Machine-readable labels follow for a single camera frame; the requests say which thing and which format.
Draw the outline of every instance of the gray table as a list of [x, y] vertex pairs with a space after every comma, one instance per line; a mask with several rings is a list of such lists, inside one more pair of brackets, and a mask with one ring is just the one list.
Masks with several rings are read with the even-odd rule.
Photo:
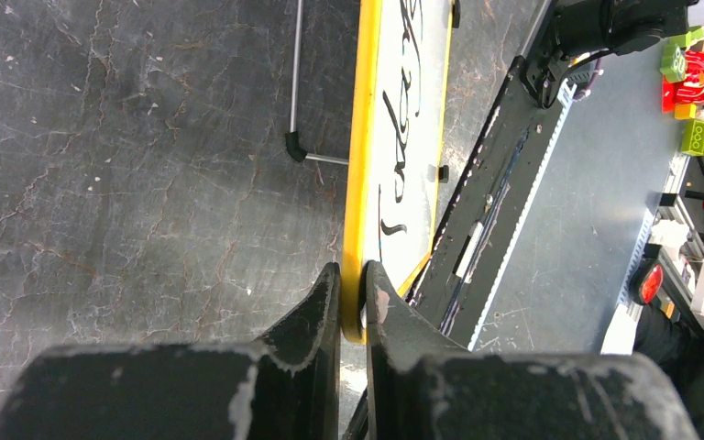
[[477, 351], [600, 351], [683, 132], [660, 112], [661, 54], [607, 58], [571, 110]]

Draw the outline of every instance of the concrete floor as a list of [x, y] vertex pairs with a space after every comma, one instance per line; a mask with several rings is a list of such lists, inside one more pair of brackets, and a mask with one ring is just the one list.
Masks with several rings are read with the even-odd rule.
[[[463, 4], [455, 179], [540, 3]], [[306, 5], [298, 122], [319, 153], [347, 152], [358, 9]], [[283, 152], [295, 12], [0, 2], [0, 404], [53, 345], [251, 339], [338, 260], [345, 170]], [[344, 350], [340, 429], [365, 386], [364, 350]]]

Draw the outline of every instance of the yellow toy block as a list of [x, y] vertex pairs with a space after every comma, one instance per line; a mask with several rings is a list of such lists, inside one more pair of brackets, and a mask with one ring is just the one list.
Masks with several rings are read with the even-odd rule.
[[674, 117], [679, 121], [695, 119], [698, 114], [698, 106], [695, 104], [676, 104]]

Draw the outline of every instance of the whiteboard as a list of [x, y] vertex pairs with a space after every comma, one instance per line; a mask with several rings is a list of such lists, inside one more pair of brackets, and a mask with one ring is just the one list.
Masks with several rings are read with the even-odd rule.
[[362, 268], [380, 261], [400, 295], [430, 257], [441, 159], [451, 0], [361, 5], [347, 181], [342, 328], [364, 342]]

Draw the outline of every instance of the metal stand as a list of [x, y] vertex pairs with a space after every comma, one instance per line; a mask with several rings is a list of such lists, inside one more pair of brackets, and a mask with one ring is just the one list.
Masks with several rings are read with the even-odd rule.
[[287, 154], [296, 162], [304, 160], [316, 160], [318, 162], [336, 163], [339, 165], [349, 165], [349, 160], [311, 154], [301, 148], [298, 140], [298, 127], [296, 118], [298, 114], [298, 74], [301, 69], [301, 32], [303, 29], [303, 0], [298, 0], [298, 16], [295, 19], [295, 47], [292, 53], [292, 93], [290, 97], [290, 132], [284, 134], [285, 148]]

